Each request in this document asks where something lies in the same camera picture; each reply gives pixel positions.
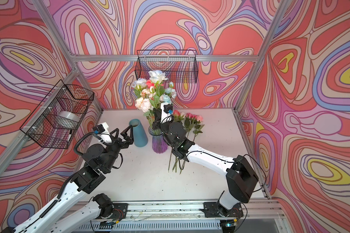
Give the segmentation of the teal ceramic cylinder vase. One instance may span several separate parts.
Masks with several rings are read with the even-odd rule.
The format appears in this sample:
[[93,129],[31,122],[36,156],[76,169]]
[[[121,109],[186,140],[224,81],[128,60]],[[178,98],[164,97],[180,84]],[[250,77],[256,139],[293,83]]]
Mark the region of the teal ceramic cylinder vase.
[[132,119],[129,125],[133,127],[134,144],[138,148],[145,147],[148,144],[148,137],[144,127],[139,119]]

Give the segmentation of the purple blue glass vase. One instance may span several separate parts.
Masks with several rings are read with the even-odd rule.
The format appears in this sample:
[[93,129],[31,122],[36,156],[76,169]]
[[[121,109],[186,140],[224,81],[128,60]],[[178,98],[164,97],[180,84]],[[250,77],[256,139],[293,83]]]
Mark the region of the purple blue glass vase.
[[164,141],[163,133],[161,130],[153,130],[150,126],[148,128],[149,134],[152,136],[152,149],[157,154],[165,153],[168,149],[168,145]]

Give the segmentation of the magenta rose stem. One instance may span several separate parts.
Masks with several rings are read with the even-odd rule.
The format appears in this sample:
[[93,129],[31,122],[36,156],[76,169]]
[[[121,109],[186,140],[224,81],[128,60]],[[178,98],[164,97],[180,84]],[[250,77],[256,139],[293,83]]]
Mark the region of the magenta rose stem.
[[201,115],[195,115],[187,113],[184,118],[184,127],[189,136],[190,132],[193,132],[193,140],[202,133],[203,117]]

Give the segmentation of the teal peony flower stem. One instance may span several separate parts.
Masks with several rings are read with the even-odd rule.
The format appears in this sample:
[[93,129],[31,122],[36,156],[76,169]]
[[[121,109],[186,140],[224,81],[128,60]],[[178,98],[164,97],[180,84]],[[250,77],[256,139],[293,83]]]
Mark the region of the teal peony flower stem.
[[172,104],[173,100],[177,97],[177,91],[175,90],[175,84],[170,82],[168,87],[164,89],[164,93],[160,96],[161,103]]

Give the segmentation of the pink rosebud spray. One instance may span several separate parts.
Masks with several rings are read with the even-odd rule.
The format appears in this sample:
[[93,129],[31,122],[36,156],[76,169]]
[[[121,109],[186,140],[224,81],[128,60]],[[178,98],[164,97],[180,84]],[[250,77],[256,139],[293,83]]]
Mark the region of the pink rosebud spray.
[[156,88],[156,84],[153,83],[151,80],[147,80],[146,85],[148,87],[148,89],[150,90],[150,92],[155,92],[155,88]]

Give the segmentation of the white blue rose stem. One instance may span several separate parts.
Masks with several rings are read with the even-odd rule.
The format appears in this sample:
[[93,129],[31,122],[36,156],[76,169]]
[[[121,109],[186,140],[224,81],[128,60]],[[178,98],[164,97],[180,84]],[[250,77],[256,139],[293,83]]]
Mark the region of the white blue rose stem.
[[141,92],[146,89],[147,85],[147,80],[143,78],[139,78],[138,80],[134,81],[131,87],[134,90],[134,94],[136,95],[137,98],[141,97]]

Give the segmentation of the white blue-edged rose stem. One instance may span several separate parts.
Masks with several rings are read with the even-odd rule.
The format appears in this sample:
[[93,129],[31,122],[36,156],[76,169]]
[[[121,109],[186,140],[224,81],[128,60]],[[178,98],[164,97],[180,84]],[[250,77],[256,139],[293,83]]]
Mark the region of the white blue-edged rose stem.
[[164,93],[164,82],[168,80],[165,73],[160,70],[149,71],[149,80],[156,84],[155,92],[151,92],[151,100],[153,101],[152,105],[154,109],[160,108],[160,96]]

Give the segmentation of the small white pink rose spray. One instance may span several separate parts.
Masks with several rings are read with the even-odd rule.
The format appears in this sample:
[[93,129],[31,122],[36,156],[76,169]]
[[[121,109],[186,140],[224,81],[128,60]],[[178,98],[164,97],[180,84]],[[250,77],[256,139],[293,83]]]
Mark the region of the small white pink rose spray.
[[[183,123],[185,119],[185,113],[179,112],[178,110],[174,110],[173,112],[173,118],[175,122],[180,122]],[[179,164],[179,159],[173,155],[173,150],[170,151],[170,158],[169,158],[169,164],[168,164],[168,172],[178,171],[178,164]]]

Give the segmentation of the peach peony flower stem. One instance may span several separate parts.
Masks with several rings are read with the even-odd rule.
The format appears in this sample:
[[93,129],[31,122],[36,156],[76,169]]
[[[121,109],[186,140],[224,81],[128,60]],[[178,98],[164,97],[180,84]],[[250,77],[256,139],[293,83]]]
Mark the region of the peach peony flower stem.
[[135,100],[135,107],[143,111],[144,116],[149,122],[149,126],[152,126],[155,120],[154,107],[152,103],[153,101],[149,98],[140,97]]

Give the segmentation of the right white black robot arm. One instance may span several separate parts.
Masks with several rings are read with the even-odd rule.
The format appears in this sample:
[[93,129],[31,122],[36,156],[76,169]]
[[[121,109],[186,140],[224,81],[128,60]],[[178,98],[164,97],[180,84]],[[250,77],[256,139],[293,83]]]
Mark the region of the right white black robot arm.
[[227,190],[212,207],[204,207],[206,215],[229,217],[236,205],[250,201],[259,178],[244,156],[225,157],[200,147],[186,137],[180,122],[156,120],[152,126],[162,131],[164,141],[178,160],[202,165],[226,178]]

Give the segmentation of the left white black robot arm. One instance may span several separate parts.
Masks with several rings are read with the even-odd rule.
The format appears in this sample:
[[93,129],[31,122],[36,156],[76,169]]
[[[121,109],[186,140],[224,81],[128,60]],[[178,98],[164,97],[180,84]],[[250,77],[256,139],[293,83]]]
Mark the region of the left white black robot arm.
[[85,162],[84,166],[62,184],[58,195],[43,208],[17,227],[6,227],[4,233],[71,233],[80,225],[96,218],[109,219],[114,213],[118,218],[115,225],[124,218],[104,193],[92,198],[87,205],[73,214],[63,215],[86,195],[95,190],[111,173],[117,169],[117,158],[122,158],[121,150],[134,143],[133,127],[129,125],[122,132],[116,128],[109,131],[107,123],[99,124],[82,136],[73,150]]

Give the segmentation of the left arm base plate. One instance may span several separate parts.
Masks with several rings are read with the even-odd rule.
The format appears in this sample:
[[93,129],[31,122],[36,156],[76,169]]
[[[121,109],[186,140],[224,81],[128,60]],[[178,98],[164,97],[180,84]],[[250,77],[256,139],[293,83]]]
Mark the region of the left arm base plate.
[[100,214],[97,219],[122,220],[126,218],[128,203],[113,203],[98,205]]

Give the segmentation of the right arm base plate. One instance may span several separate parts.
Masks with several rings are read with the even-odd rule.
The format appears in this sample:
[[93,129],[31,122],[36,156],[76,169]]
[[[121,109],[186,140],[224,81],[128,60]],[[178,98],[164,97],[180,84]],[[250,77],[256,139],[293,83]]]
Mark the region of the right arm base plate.
[[244,216],[241,203],[235,204],[231,209],[224,208],[219,202],[204,202],[200,209],[206,218],[212,217],[233,217],[240,219]]

